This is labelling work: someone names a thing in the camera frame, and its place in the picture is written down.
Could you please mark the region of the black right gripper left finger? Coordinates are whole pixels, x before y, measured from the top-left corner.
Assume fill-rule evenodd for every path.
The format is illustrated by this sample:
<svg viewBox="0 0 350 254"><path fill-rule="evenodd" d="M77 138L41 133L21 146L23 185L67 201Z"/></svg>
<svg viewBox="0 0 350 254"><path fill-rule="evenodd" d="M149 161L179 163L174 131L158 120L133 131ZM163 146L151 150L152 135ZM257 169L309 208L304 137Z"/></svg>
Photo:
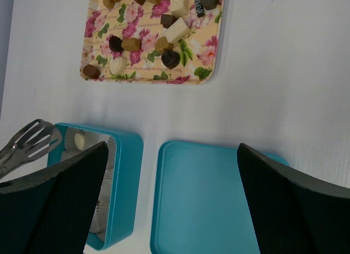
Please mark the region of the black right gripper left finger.
<svg viewBox="0 0 350 254"><path fill-rule="evenodd" d="M1 253L83 253L108 153L102 141L1 183Z"/></svg>

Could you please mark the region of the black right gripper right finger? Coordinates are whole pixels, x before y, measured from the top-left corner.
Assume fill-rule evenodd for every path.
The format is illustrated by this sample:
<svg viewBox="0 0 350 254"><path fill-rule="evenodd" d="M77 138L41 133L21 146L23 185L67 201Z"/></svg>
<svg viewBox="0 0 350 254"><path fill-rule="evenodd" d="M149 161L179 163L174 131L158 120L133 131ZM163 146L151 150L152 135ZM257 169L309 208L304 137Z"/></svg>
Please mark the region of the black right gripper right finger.
<svg viewBox="0 0 350 254"><path fill-rule="evenodd" d="M349 188L244 143L237 163L261 253L349 253Z"/></svg>

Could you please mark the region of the white oval chocolate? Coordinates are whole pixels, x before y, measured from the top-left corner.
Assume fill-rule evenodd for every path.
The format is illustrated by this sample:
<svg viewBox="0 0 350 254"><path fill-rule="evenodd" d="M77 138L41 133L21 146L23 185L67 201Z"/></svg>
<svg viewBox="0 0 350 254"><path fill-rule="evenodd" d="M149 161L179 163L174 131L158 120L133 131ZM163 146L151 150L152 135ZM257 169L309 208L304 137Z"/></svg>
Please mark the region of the white oval chocolate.
<svg viewBox="0 0 350 254"><path fill-rule="evenodd" d="M85 135L81 133L76 133L74 135L74 143L78 150L82 151L85 145Z"/></svg>

